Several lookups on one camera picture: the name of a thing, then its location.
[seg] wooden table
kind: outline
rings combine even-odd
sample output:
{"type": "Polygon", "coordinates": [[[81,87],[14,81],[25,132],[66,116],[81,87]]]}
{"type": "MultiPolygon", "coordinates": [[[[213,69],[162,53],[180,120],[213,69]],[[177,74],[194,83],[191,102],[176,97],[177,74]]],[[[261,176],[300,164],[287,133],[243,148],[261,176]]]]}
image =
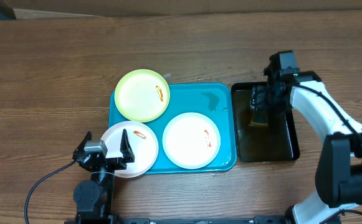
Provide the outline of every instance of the wooden table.
{"type": "MultiPolygon", "coordinates": [[[[231,87],[265,80],[268,57],[290,49],[299,67],[316,71],[362,122],[362,11],[0,21],[0,223],[24,223],[32,185],[69,163],[88,130],[100,139],[110,95],[129,71],[149,68],[170,73],[169,83],[231,87]]],[[[283,214],[315,189],[322,149],[301,114],[294,115],[297,161],[117,179],[114,211],[155,219],[283,214]]],[[[89,173],[73,166],[41,184],[31,197],[31,223],[72,219],[73,189],[85,179],[89,173]]]]}

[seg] plate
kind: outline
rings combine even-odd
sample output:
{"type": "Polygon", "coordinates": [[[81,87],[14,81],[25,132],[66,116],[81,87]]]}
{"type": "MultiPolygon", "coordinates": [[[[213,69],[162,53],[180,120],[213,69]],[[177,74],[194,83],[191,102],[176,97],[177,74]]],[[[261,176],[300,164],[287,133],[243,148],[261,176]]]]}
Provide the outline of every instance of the plate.
{"type": "Polygon", "coordinates": [[[167,157],[185,169],[208,165],[218,154],[221,137],[217,126],[207,116],[183,113],[164,129],[163,149],[167,157]]]}
{"type": "Polygon", "coordinates": [[[106,158],[123,157],[120,152],[123,129],[126,129],[135,161],[126,164],[126,170],[116,170],[117,177],[136,177],[145,173],[155,163],[158,155],[158,140],[154,132],[145,124],[136,121],[124,121],[109,128],[103,134],[107,147],[106,158]]]}
{"type": "Polygon", "coordinates": [[[114,99],[126,119],[144,123],[164,113],[169,103],[169,87],[159,73],[139,69],[118,82],[114,99]]]}

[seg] light green plate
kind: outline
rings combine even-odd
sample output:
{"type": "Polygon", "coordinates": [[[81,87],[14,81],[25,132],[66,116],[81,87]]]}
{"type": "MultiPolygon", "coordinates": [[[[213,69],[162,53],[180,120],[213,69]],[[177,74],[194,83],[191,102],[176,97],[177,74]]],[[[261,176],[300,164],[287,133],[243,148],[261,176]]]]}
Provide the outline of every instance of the light green plate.
{"type": "Polygon", "coordinates": [[[169,87],[157,72],[139,69],[126,74],[117,84],[114,100],[119,112],[131,121],[148,122],[164,113],[169,87]]]}

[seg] black tray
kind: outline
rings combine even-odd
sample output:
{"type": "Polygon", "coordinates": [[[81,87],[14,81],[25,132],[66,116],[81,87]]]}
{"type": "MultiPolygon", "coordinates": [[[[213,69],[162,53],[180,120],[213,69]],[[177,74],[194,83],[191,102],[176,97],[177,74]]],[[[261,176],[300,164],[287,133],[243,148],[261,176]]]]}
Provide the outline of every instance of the black tray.
{"type": "Polygon", "coordinates": [[[293,161],[300,157],[293,114],[269,114],[268,127],[251,126],[250,98],[254,85],[266,82],[236,83],[232,86],[236,146],[244,162],[293,161]]]}

